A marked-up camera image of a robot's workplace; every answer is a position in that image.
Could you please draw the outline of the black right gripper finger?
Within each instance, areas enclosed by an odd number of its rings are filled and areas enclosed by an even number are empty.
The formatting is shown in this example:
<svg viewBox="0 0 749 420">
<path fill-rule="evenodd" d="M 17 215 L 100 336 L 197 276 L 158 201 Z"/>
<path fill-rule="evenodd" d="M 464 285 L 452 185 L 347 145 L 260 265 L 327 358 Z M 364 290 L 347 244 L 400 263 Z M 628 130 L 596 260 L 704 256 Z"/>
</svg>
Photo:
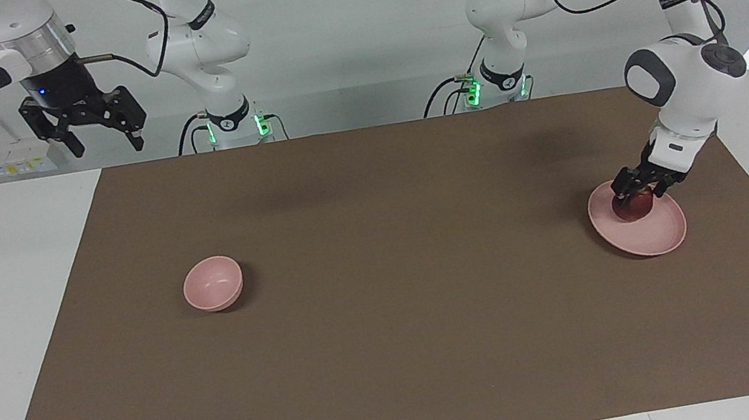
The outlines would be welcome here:
<svg viewBox="0 0 749 420">
<path fill-rule="evenodd" d="M 147 120 L 145 109 L 123 85 L 103 93 L 102 98 L 105 103 L 105 125 L 121 131 L 133 149 L 140 152 L 145 145 L 141 134 Z"/>
<path fill-rule="evenodd" d="M 19 115 L 38 140 L 61 143 L 74 157 L 83 157 L 85 146 L 71 132 L 71 122 L 65 109 L 43 108 L 35 99 L 27 99 L 21 102 Z"/>
</svg>

